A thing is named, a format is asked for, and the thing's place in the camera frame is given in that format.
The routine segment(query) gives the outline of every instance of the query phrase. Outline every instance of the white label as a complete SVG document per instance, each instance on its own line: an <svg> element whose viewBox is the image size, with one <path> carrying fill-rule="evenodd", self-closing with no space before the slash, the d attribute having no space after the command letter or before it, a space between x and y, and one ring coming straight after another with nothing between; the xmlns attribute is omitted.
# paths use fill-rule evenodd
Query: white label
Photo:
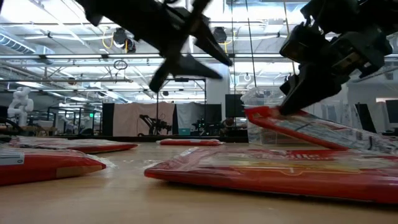
<svg viewBox="0 0 398 224"><path fill-rule="evenodd" d="M23 165L24 162L23 152L0 151L0 166Z"/></svg>

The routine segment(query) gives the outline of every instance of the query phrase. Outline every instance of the computer screen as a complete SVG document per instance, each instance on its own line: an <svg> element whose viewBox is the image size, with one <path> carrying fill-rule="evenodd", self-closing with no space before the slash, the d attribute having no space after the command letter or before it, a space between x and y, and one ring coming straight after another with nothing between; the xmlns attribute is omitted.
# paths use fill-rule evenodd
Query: computer screen
<svg viewBox="0 0 398 224"><path fill-rule="evenodd" d="M242 94L225 94L225 116L227 118L244 118Z"/></svg>
<svg viewBox="0 0 398 224"><path fill-rule="evenodd" d="M398 100L386 100L386 107L388 112L388 120L390 121L390 124L392 123L398 124Z"/></svg>

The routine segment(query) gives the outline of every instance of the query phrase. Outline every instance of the pillar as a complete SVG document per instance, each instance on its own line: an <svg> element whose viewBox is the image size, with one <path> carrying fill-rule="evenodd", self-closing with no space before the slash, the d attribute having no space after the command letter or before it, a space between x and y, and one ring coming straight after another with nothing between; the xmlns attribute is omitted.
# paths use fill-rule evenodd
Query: pillar
<svg viewBox="0 0 398 224"><path fill-rule="evenodd" d="M221 63L208 64L211 69L217 71L222 80L206 79L207 104L221 104L222 119L225 119L225 94L229 94L230 74L229 67Z"/></svg>

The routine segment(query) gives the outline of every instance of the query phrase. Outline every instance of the table surface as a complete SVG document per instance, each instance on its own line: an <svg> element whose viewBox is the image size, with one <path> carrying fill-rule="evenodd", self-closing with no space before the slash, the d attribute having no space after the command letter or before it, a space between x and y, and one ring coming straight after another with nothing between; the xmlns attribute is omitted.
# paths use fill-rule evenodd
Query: table surface
<svg viewBox="0 0 398 224"><path fill-rule="evenodd" d="M194 187L144 177L145 167L188 148L144 143L130 151L99 154L117 168L84 177L0 187L0 223L398 224L396 207Z"/></svg>

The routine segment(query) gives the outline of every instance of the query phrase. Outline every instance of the red package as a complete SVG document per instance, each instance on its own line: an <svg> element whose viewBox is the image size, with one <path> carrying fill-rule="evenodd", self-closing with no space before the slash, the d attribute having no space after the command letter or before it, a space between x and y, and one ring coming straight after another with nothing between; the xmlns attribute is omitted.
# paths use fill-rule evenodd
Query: red package
<svg viewBox="0 0 398 224"><path fill-rule="evenodd" d="M0 185L76 177L105 168L73 150L0 149Z"/></svg>
<svg viewBox="0 0 398 224"><path fill-rule="evenodd" d="M102 139L67 140L62 138L18 137L10 144L12 147L28 147L34 149L73 149L87 154L129 150L137 144L129 142L115 142Z"/></svg>
<svg viewBox="0 0 398 224"><path fill-rule="evenodd" d="M398 142L389 137L327 121L304 111L292 116L278 116L277 108L261 106L246 109L245 113L257 126L329 149L398 154Z"/></svg>
<svg viewBox="0 0 398 224"><path fill-rule="evenodd" d="M163 139L156 143L163 146L220 146L224 144L217 139Z"/></svg>
<svg viewBox="0 0 398 224"><path fill-rule="evenodd" d="M196 149L145 170L196 185L398 203L398 156L354 150Z"/></svg>

